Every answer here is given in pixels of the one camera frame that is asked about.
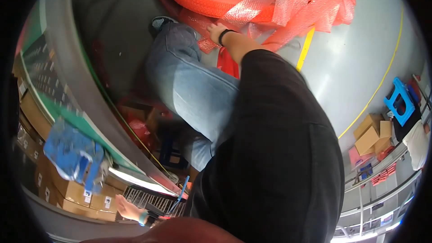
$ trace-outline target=blue jeans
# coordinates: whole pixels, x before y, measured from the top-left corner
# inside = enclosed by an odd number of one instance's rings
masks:
[[[156,37],[146,62],[148,81],[160,100],[192,128],[182,133],[182,154],[198,171],[233,132],[239,80],[200,63],[194,30],[169,23]]]

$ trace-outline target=white shirt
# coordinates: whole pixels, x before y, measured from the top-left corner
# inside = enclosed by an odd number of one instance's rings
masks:
[[[411,155],[411,164],[414,171],[422,168],[426,162],[429,152],[429,137],[430,132],[429,134],[425,133],[423,123],[419,120],[402,140]]]

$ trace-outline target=yellow floor line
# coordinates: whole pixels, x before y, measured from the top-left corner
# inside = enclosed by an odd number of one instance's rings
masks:
[[[401,40],[400,37],[401,37],[401,34],[402,34],[402,24],[403,24],[403,6],[402,6],[402,13],[400,14],[400,19],[401,19],[401,21],[400,21],[400,29],[399,29],[399,36],[397,37],[396,47],[394,48],[394,52],[393,52],[393,56],[391,57],[390,64],[388,64],[387,70],[386,70],[386,72],[384,73],[383,78],[381,79],[381,83],[379,83],[377,89],[375,90],[374,94],[372,95],[372,97],[370,98],[370,100],[368,101],[368,103],[366,104],[366,106],[363,108],[363,110],[359,113],[359,115],[356,117],[356,119],[354,119],[354,121],[353,121],[353,122],[348,126],[348,128],[347,128],[345,131],[343,131],[341,135],[339,135],[338,139],[340,139],[340,138],[345,134],[345,132],[347,132],[347,131],[349,130],[349,128],[352,127],[353,124],[354,124],[354,123],[359,119],[359,117],[364,113],[364,111],[366,110],[366,108],[368,108],[368,105],[371,103],[372,99],[375,97],[376,93],[377,93],[378,90],[380,89],[382,83],[384,82],[384,79],[385,79],[385,77],[387,76],[387,73],[388,73],[388,71],[390,70],[390,67],[391,67],[392,64],[393,64],[393,60],[394,60],[394,57],[395,57],[395,55],[396,55],[397,48],[399,47],[399,41]]]
[[[308,34],[306,35],[305,43],[303,44],[303,49],[301,50],[299,60],[297,62],[297,67],[295,68],[297,71],[301,71],[303,67],[303,63],[305,62],[306,55],[309,51],[309,46],[311,45],[312,37],[314,36],[315,27],[312,28]]]

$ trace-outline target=pink bubble wrap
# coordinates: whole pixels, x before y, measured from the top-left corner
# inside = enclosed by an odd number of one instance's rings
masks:
[[[247,35],[256,39],[264,32],[275,30],[263,42],[278,51],[295,36],[316,31],[330,32],[333,25],[350,24],[356,0],[174,0],[178,5],[161,0],[168,10],[183,7],[178,19],[202,35],[198,44],[208,53],[218,47],[209,39],[207,27],[221,22],[239,31],[247,25]]]

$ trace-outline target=box label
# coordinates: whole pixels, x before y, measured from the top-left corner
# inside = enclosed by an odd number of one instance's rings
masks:
[[[42,183],[42,175],[39,173],[39,175],[38,175],[38,187],[41,186],[41,183]]]
[[[92,197],[92,192],[89,192],[88,190],[85,190],[83,195],[85,197],[91,198]]]
[[[23,83],[21,83],[21,85],[19,86],[19,93],[21,93],[21,96],[22,95],[24,95],[24,93],[25,93],[25,90],[27,89],[26,87],[25,87],[25,84],[24,84],[24,82]]]
[[[105,196],[105,203],[106,204],[111,204],[111,197]]]
[[[45,187],[45,201],[49,202],[50,200],[50,190],[48,187]]]

